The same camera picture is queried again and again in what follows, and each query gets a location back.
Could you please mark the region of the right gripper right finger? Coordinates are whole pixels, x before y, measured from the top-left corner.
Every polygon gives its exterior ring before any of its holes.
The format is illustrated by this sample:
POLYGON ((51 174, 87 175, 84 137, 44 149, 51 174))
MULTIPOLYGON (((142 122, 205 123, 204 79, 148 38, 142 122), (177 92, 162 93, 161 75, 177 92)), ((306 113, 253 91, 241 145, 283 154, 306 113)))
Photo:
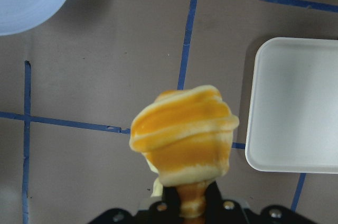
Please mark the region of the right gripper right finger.
POLYGON ((223 210, 223 199, 216 182, 212 182, 205 191, 204 223, 220 224, 223 210))

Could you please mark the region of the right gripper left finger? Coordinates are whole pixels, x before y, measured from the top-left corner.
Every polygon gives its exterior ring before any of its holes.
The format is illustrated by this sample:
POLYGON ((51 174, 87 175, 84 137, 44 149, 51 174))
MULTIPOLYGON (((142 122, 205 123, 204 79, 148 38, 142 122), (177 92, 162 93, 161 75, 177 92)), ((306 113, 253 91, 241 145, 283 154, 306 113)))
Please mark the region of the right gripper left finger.
POLYGON ((164 211, 164 223, 182 223, 180 217, 181 201, 175 187, 163 187, 162 202, 167 205, 164 211))

